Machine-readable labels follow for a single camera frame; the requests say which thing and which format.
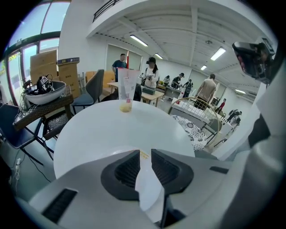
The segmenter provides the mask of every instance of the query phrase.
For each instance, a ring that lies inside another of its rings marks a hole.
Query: plastic cup
[[[119,109],[122,112],[130,112],[132,110],[132,101],[139,73],[140,71],[137,70],[118,68]]]

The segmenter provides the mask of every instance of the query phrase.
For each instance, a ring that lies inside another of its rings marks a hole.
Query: railing
[[[108,10],[110,7],[114,6],[116,3],[120,2],[121,0],[110,0],[107,3],[105,3],[103,6],[99,8],[99,10],[96,11],[94,14],[93,22],[106,10]]]

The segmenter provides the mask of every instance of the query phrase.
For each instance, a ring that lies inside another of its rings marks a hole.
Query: red object
[[[219,107],[222,109],[224,107],[225,102],[223,102]]]

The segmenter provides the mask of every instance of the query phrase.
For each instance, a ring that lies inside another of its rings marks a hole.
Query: beige shirt
[[[215,92],[215,89],[216,89],[215,82],[211,79],[206,79],[202,83],[202,89],[198,93],[198,96],[201,97],[206,102],[208,102],[210,99],[210,95],[212,94],[212,92]]]

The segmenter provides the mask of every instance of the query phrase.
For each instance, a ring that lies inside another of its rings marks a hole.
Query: fluorescent light
[[[205,70],[206,69],[206,65],[202,66],[201,70]]]
[[[226,50],[222,47],[219,48],[219,50],[211,57],[212,60],[216,60],[219,58],[222,54],[224,54]]]
[[[237,92],[240,92],[240,93],[242,93],[242,94],[246,94],[244,91],[240,91],[240,90],[238,90],[238,89],[235,89]]]
[[[131,38],[133,38],[135,41],[138,41],[140,44],[144,45],[145,47],[147,47],[148,45],[146,43],[144,43],[143,41],[141,41],[138,37],[134,36],[134,35],[130,35]]]
[[[156,55],[157,57],[159,57],[160,59],[163,59],[163,57],[160,56],[158,53],[155,53],[155,55]]]

